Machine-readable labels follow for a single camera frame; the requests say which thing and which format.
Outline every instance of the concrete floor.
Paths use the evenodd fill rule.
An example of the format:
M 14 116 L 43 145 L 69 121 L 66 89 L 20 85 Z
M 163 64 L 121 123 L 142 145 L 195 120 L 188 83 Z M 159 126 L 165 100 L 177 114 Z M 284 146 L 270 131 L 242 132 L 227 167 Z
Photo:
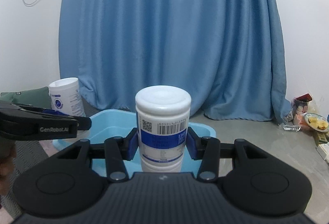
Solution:
M 232 143 L 236 138 L 244 138 L 273 156 L 303 172 L 311 181 L 312 197 L 305 213 L 318 224 L 329 222 L 329 166 L 316 151 L 312 136 L 303 132 L 284 131 L 273 122 L 246 120 L 214 121 L 194 115 L 190 121 L 207 124 L 214 128 L 217 138 L 223 143 Z M 50 143 L 43 144 L 48 155 L 55 149 Z M 232 169 L 231 160 L 221 160 L 220 175 Z M 11 218 L 0 210 L 0 224 L 8 224 Z

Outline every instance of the white wall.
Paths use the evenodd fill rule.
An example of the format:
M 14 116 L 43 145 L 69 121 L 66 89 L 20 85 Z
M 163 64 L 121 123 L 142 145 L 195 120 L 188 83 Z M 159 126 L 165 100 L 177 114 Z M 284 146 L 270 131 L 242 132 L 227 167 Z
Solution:
M 0 92 L 47 86 L 59 79 L 61 0 L 0 0 Z
M 312 94 L 329 114 L 329 0 L 276 0 L 285 43 L 287 99 Z

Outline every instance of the barcode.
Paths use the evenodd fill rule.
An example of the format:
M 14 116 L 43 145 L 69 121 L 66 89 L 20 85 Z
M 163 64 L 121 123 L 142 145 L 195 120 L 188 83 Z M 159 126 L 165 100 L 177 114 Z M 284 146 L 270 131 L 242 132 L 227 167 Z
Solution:
M 180 123 L 174 123 L 172 125 L 158 124 L 158 135 L 176 134 L 185 129 L 186 119 Z
M 152 132 L 152 123 L 143 120 L 143 129 Z

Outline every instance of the finger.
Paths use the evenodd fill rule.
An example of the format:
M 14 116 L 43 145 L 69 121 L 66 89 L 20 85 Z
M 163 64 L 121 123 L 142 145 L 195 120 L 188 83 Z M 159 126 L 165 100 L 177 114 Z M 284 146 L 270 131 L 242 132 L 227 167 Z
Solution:
M 15 144 L 12 146 L 9 156 L 12 157 L 12 158 L 16 158 L 17 152 L 16 152 L 16 145 Z
M 0 177 L 0 195 L 7 195 L 10 188 L 9 177 Z
M 12 158 L 6 160 L 6 162 L 0 164 L 0 176 L 7 176 L 14 171 L 14 163 Z

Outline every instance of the white plastic cup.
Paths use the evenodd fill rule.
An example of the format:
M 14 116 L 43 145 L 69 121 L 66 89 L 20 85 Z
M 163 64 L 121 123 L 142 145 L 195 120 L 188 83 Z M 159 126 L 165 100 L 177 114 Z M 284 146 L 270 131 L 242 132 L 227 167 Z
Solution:
M 174 86 L 150 86 L 135 97 L 141 166 L 144 172 L 180 172 L 191 96 Z
M 72 116 L 86 116 L 79 92 L 78 78 L 70 77 L 52 82 L 49 85 L 49 95 L 51 97 L 51 107 L 53 110 Z M 88 136 L 89 130 L 78 131 L 76 138 L 65 139 L 65 141 L 76 142 Z

